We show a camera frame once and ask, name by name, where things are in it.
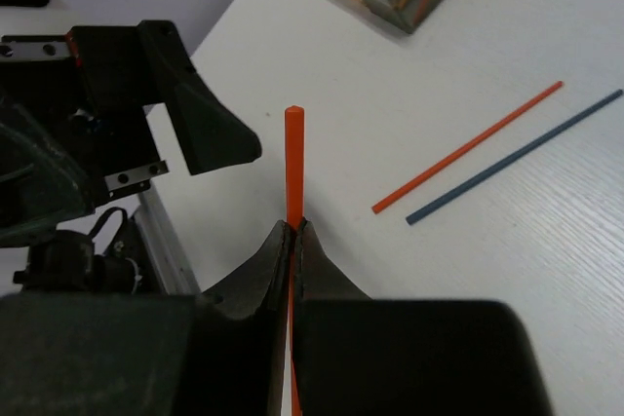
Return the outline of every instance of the dark blue stick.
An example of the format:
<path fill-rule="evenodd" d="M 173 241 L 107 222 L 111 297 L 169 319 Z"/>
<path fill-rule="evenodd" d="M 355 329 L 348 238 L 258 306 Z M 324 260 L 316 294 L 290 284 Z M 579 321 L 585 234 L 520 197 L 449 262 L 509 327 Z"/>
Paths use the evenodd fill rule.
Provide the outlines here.
<path fill-rule="evenodd" d="M 447 203 L 452 202 L 457 197 L 459 197 L 460 195 L 468 192 L 473 187 L 476 187 L 477 185 L 481 184 L 484 180 L 492 177 L 493 175 L 495 175 L 500 170 L 504 170 L 505 168 L 507 168 L 512 163 L 514 163 L 514 162 L 518 161 L 519 159 L 521 159 L 524 155 L 526 155 L 526 154 L 530 153 L 531 151 L 533 151 L 535 148 L 543 145 L 548 140 L 550 140 L 552 138 L 555 138 L 561 132 L 566 131 L 567 129 L 569 129 L 573 125 L 578 124 L 579 122 L 581 122 L 583 119 L 588 118 L 589 116 L 594 114 L 596 111 L 599 111 L 603 107 L 607 106 L 608 104 L 611 104 L 612 102 L 614 102 L 616 99 L 618 99 L 622 95 L 624 95 L 624 92 L 622 90 L 618 90 L 617 92 L 613 93 L 612 95 L 609 95 L 609 96 L 605 97 L 604 99 L 600 100 L 599 102 L 597 102 L 593 106 L 590 106 L 587 109 L 585 109 L 584 111 L 579 112 L 574 117 L 568 119 L 567 121 L 565 121 L 564 123 L 562 123 L 559 126 L 555 127 L 551 131 L 546 132 L 542 136 L 536 138 L 534 141 L 532 141 L 528 145 L 523 146 L 520 150 L 517 150 L 517 151 L 513 152 L 507 158 L 504 158 L 504 159 L 500 160 L 498 163 L 494 163 L 492 166 L 490 166 L 486 170 L 482 170 L 477 175 L 471 177 L 470 179 L 468 179 L 464 183 L 459 184 L 454 189 L 446 192 L 446 194 L 443 195 L 442 197 L 434 200 L 430 204 L 425 205 L 423 208 L 415 211 L 414 213 L 412 213 L 410 216 L 408 216 L 406 218 L 406 221 L 408 222 L 409 225 L 417 223 L 418 221 L 420 221 L 425 216 L 433 213 L 438 208 L 442 208 Z"/>

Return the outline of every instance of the silver metal plate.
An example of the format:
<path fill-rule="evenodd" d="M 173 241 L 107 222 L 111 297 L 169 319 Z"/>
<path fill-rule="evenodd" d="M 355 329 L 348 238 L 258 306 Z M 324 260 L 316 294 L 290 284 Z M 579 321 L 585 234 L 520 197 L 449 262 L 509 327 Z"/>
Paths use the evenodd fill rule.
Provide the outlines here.
<path fill-rule="evenodd" d="M 158 163 L 141 166 L 133 170 L 124 170 L 123 172 L 110 174 L 104 178 L 104 182 L 106 182 L 108 190 L 114 191 L 130 185 L 139 184 L 157 175 L 166 174 L 167 172 L 169 172 L 167 163 L 159 161 Z"/>
<path fill-rule="evenodd" d="M 65 60 L 71 52 L 64 41 L 0 43 L 0 62 Z"/>

